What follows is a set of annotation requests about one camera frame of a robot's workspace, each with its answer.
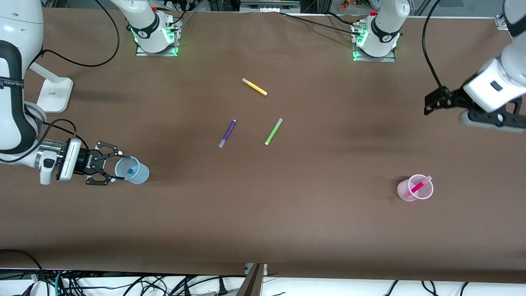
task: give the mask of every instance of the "purple marker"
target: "purple marker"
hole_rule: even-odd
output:
[[[227,132],[223,136],[223,139],[221,140],[221,143],[219,143],[219,148],[223,148],[223,145],[225,145],[225,142],[228,140],[228,137],[232,133],[232,130],[234,129],[234,126],[236,126],[236,120],[232,120],[230,125],[228,126]]]

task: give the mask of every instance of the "yellow marker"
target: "yellow marker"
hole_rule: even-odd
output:
[[[252,87],[253,89],[255,89],[256,91],[260,92],[262,95],[267,95],[267,92],[262,90],[259,86],[257,86],[256,84],[246,80],[246,79],[242,79],[243,82],[245,82],[246,84],[248,84],[248,86]]]

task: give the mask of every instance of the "table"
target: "table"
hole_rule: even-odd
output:
[[[102,11],[44,12],[44,48],[85,63],[113,52]],[[122,35],[113,61],[82,68],[46,54],[39,63],[75,82],[60,117],[90,144],[140,159],[150,179],[41,186],[35,169],[3,165],[2,248],[60,269],[240,274],[266,262],[284,277],[526,279],[526,139],[462,126],[461,110],[423,115],[437,87],[423,19],[407,20],[396,63],[367,63],[352,61],[345,33],[276,13],[198,13],[178,57],[136,57],[123,15],[112,14]],[[434,19],[428,32],[450,88],[509,42],[491,19]],[[27,100],[41,82],[28,72]],[[396,185],[415,173],[432,175],[435,193],[404,202]]]

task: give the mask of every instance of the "plastic cup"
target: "plastic cup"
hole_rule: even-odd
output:
[[[150,176],[150,169],[139,162],[133,156],[130,158],[120,159],[115,165],[115,175],[117,177],[124,177],[124,180],[130,181],[134,184],[142,184],[146,182]]]
[[[400,198],[405,201],[426,200],[430,198],[433,195],[433,181],[429,181],[416,192],[411,192],[411,189],[413,189],[418,183],[422,182],[425,178],[426,176],[424,175],[413,175],[411,178],[400,182],[397,188]]]

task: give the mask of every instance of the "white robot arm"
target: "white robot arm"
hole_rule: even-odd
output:
[[[158,53],[175,41],[174,17],[153,11],[147,0],[110,0],[128,20],[137,44],[149,53]]]
[[[360,20],[366,24],[367,31],[358,39],[357,46],[370,56],[386,56],[396,46],[410,11],[407,0],[384,0],[378,15]]]
[[[443,87],[426,96],[424,114],[436,109],[462,107],[461,123],[469,126],[521,133],[526,131],[526,116],[520,114],[526,94],[526,1],[505,0],[503,15],[513,43],[490,59],[464,85],[449,91]],[[514,111],[505,105],[512,103]]]
[[[46,114],[37,105],[24,101],[24,76],[42,50],[44,24],[40,0],[0,0],[0,163],[27,165],[40,170],[41,184],[69,181],[74,173],[86,174],[89,185],[107,185],[116,179],[104,172],[106,158],[127,157],[117,146],[97,142],[94,150],[81,148],[75,134],[66,142],[46,139],[51,122],[38,139]],[[101,154],[99,148],[112,149]],[[103,181],[90,176],[98,173]]]

